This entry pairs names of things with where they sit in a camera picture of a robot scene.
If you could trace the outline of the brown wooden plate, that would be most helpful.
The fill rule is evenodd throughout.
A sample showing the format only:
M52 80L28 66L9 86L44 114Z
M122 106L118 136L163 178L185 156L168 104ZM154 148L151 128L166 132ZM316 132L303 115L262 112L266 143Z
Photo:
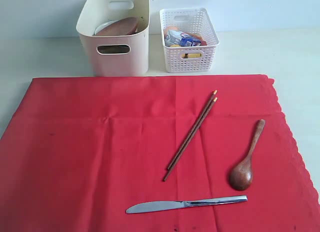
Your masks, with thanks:
M138 19L136 17L128 17L116 22L104 25L96 36L128 36L136 33L138 29ZM130 51L128 45L101 45L97 47L101 54L125 54Z

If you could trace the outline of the blue white milk carton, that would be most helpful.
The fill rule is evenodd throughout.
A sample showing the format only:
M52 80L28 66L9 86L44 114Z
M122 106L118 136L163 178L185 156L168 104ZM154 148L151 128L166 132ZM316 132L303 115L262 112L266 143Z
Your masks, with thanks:
M167 47L179 45L181 47L196 47L201 45L201 40L187 33L175 30L168 30L164 39L164 44Z

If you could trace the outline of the pale green ceramic bowl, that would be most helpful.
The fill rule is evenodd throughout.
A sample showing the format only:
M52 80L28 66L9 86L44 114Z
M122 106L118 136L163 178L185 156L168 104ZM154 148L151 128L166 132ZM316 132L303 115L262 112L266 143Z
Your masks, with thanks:
M108 22L105 22L105 23L99 25L99 26L95 29L94 35L96 35L96 34L99 33L101 30L103 30L104 28L110 26L111 24L113 24L113 23L115 23L115 22L117 22L117 20L108 21Z

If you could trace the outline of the wooden chopstick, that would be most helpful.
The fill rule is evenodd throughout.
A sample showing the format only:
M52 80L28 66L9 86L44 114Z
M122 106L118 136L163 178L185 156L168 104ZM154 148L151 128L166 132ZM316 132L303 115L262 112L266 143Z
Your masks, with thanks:
M171 174L171 172L173 171L174 167L176 166L176 164L178 163L178 161L182 157L183 152L186 150L187 146L192 141L192 139L195 136L196 132L201 127L202 123L204 122L205 118L207 117L207 115L209 114L210 110L212 109L213 105L215 104L215 102L217 100L218 100L218 98L214 97L213 101L210 103L208 109L205 111L203 117L200 119L200 121L199 121L198 125L196 126L195 130L192 132L191 136L189 137L188 141L186 142L185 146L183 147L181 153L178 155L177 159L174 161L172 167L169 170L167 170L167 173L165 174L165 176L163 178L163 182L165 182L168 179L168 177Z
M199 123L199 121L200 121L200 119L203 117L205 111L208 109L210 103L213 101L216 93L217 93L217 90L214 90L213 93L212 93L212 95L210 96L208 102L206 103L206 105L205 105L204 108L202 109L201 113L198 115L198 117L197 117L196 121L194 122L192 128L191 128L190 131L188 132L185 140L183 141L183 143L182 143L181 146L179 147L178 151L176 152L176 154L175 154L175 156L173 157L173 159L172 159L172 161L170 162L170 164L168 165L167 170L169 170L169 169L172 167L174 161L177 159L178 155L181 153L183 147L185 146L186 142L187 142L188 139L190 138L192 132L195 130L196 126L198 125L198 123Z

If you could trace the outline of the wooden spoon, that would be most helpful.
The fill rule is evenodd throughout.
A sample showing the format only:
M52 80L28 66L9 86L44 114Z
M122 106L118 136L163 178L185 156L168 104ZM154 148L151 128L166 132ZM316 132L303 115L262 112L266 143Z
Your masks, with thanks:
M251 140L250 148L246 157L240 163L238 163L229 174L229 184L235 190L244 191L249 188L252 183L252 154L265 124L266 121L264 119L260 119L257 122L255 132Z

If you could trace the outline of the cream plastic bin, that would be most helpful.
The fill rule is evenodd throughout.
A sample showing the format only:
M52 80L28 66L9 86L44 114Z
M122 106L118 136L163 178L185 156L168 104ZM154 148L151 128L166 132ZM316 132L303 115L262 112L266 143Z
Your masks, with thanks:
M86 0L76 24L80 41L97 76L142 76L149 68L149 0ZM128 17L137 32L97 36L96 29Z

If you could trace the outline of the white perforated plastic basket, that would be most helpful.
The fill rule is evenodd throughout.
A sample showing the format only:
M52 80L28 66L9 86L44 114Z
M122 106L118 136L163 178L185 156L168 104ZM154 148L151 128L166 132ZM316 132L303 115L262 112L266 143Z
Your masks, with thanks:
M162 9L159 12L165 67L169 73L205 72L211 69L219 44L205 8ZM196 47L171 48L165 45L168 30L187 33L200 38ZM182 54L201 53L200 58L182 59Z

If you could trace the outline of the red table cloth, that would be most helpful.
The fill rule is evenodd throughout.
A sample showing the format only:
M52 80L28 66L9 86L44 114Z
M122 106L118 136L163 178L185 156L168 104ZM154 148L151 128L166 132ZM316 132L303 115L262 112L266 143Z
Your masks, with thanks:
M266 75L36 78L0 140L1 231L319 231L318 193ZM168 179L198 115L217 101ZM144 214L155 200L235 196L228 173L266 121L247 202Z

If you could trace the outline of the silver table knife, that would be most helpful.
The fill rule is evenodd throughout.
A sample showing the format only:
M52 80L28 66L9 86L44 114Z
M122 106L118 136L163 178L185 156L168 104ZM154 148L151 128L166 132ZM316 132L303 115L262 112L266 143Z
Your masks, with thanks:
M248 198L246 195L240 195L240 196L219 197L219 198L191 200L191 201L151 201L151 202L144 202L144 203L131 206L125 212L127 214L146 213L146 212L165 211L165 210L181 209L181 208L189 208L189 207L197 207L197 206L239 203L239 202L246 202L247 200Z

